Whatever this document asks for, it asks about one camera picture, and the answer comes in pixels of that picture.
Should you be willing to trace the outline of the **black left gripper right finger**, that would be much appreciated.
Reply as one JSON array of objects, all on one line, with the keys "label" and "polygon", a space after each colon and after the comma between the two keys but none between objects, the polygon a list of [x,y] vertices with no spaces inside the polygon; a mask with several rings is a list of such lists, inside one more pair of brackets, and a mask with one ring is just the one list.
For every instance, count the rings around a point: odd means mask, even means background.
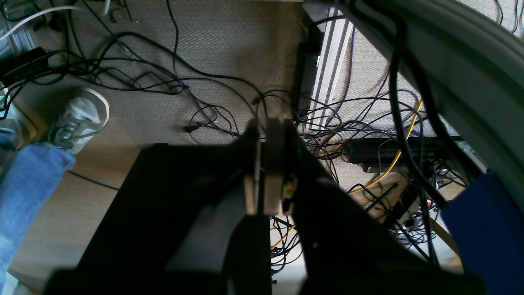
[{"label": "black left gripper right finger", "polygon": [[291,215],[307,276],[301,295],[484,295],[402,247],[331,178],[288,121],[264,128],[264,212]]}]

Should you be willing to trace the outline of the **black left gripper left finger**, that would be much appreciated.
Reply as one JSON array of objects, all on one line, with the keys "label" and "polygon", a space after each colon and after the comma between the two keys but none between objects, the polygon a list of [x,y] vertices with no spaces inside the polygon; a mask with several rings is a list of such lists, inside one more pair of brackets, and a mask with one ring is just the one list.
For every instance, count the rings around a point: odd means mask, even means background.
[{"label": "black left gripper left finger", "polygon": [[257,211],[252,120],[223,146],[143,149],[77,267],[46,295],[269,295],[269,219]]}]

